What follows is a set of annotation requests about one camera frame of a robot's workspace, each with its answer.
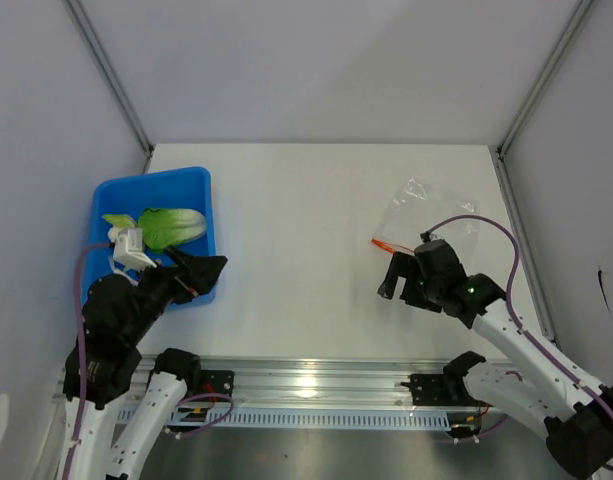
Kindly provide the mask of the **green lettuce leaf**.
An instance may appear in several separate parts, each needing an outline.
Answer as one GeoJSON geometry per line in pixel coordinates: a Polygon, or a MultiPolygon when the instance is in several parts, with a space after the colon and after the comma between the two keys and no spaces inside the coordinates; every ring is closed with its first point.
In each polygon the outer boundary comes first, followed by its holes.
{"type": "Polygon", "coordinates": [[[145,245],[161,252],[197,240],[206,233],[205,216],[186,208],[147,208],[139,219],[145,245]]]}

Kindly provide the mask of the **clear zip top bag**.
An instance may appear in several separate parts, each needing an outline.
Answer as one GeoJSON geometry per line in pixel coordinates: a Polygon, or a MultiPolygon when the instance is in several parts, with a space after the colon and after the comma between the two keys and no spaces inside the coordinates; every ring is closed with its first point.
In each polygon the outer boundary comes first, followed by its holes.
{"type": "MultiPolygon", "coordinates": [[[[470,196],[443,186],[410,178],[398,188],[382,215],[371,243],[389,253],[413,254],[422,243],[421,234],[449,218],[480,213],[480,204],[470,196]]],[[[475,220],[458,220],[440,227],[433,239],[445,239],[469,260],[478,242],[479,226],[475,220]]]]}

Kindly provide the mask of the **white cauliflower with leaves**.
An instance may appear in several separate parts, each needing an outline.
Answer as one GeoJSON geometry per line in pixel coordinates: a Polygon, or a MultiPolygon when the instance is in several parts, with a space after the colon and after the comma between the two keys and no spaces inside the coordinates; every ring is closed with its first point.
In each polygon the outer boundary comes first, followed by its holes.
{"type": "Polygon", "coordinates": [[[137,222],[127,214],[104,214],[102,219],[110,225],[107,237],[111,243],[116,241],[122,230],[137,227],[137,222]]]}

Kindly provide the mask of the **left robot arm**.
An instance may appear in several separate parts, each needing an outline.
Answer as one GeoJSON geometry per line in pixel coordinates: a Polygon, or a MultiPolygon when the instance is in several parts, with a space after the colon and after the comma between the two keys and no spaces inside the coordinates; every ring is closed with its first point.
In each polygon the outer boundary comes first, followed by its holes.
{"type": "Polygon", "coordinates": [[[76,344],[65,362],[66,432],[60,479],[137,479],[172,412],[197,401],[231,403],[213,390],[200,358],[168,348],[155,360],[145,395],[127,428],[113,436],[118,413],[142,356],[138,345],[171,305],[211,292],[227,264],[224,256],[194,256],[165,248],[172,265],[162,266],[140,247],[120,241],[94,244],[111,259],[135,270],[136,278],[113,273],[75,291],[76,344]]]}

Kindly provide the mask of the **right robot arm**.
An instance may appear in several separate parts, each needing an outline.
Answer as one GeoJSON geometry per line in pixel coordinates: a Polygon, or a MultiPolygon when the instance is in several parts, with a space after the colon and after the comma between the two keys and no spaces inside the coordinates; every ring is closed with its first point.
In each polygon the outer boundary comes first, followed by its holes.
{"type": "Polygon", "coordinates": [[[485,274],[469,275],[444,240],[393,253],[377,290],[407,305],[459,320],[512,363],[507,374],[468,351],[444,368],[442,389],[454,403],[492,405],[542,439],[572,477],[588,479],[613,459],[613,385],[576,365],[525,326],[510,296],[485,274]]]}

